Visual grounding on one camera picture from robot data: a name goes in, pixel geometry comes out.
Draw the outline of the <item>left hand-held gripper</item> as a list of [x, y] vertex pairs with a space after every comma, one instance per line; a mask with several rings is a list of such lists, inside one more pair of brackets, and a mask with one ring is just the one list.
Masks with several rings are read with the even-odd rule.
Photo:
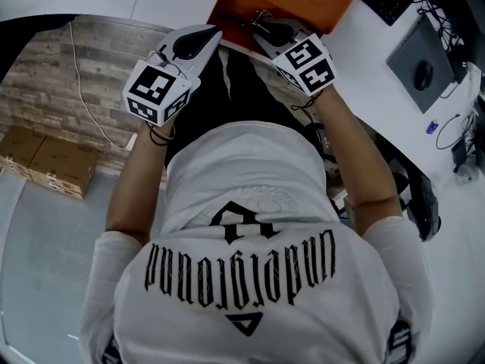
[[[223, 32], [210, 24], [174, 30], [158, 52], [136, 63], [122, 91], [126, 110], [155, 126], [166, 124], [189, 103], [200, 86], [197, 77], [217, 50]], [[177, 58], [178, 64], [168, 58]]]

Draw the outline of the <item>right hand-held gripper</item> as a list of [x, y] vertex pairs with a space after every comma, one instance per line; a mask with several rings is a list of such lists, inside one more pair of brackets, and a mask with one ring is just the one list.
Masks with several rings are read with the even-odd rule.
[[283, 52], [287, 43], [295, 42], [301, 30], [300, 22], [271, 18], [264, 21], [264, 27], [269, 34], [253, 33], [253, 38], [270, 58], [274, 58], [272, 65], [287, 83], [307, 96], [314, 96], [333, 84], [336, 70], [327, 47], [317, 34], [311, 34]]

